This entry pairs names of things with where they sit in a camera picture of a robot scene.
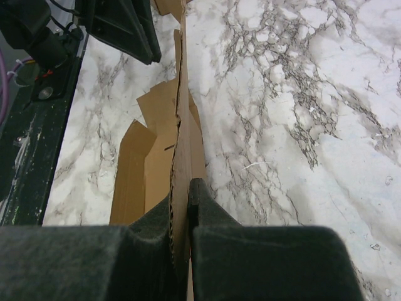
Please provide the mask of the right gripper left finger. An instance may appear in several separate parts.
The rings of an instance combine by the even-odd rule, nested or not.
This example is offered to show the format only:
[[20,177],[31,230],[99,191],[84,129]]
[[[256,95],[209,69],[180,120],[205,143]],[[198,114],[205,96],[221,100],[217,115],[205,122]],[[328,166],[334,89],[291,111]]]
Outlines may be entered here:
[[184,300],[172,222],[188,199],[167,196],[124,226],[3,226],[2,300]]

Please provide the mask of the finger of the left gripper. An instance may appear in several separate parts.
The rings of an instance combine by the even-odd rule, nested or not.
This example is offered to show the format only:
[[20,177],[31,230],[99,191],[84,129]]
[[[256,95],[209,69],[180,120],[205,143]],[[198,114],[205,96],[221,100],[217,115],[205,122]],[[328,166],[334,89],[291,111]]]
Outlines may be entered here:
[[78,24],[97,40],[149,65],[161,50],[149,0],[76,1]]

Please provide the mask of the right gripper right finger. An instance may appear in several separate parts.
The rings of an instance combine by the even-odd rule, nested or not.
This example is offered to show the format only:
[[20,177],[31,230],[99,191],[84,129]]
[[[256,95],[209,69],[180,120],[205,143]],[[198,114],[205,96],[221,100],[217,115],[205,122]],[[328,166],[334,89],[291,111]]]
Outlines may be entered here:
[[188,217],[196,300],[361,300],[341,238],[321,226],[243,226],[202,179]]

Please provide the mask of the cardboard box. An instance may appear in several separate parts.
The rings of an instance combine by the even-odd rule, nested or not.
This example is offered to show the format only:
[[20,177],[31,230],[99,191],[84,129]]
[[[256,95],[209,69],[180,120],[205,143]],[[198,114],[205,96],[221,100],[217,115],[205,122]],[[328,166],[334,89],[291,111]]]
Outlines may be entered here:
[[176,76],[138,98],[143,122],[123,136],[110,224],[126,233],[118,254],[113,300],[186,297],[190,182],[206,174],[199,113],[188,88],[185,1],[170,11]]

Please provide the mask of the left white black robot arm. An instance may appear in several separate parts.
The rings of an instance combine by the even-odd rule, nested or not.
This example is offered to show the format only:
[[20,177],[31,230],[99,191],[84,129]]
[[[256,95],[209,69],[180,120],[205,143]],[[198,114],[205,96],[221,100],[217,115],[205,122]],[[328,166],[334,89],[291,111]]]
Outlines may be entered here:
[[[161,52],[152,19],[150,1],[75,1],[77,26],[99,41],[142,63],[158,63]],[[48,1],[1,1],[1,33],[14,49],[24,50],[44,69],[65,64],[69,53],[47,27],[51,21]]]

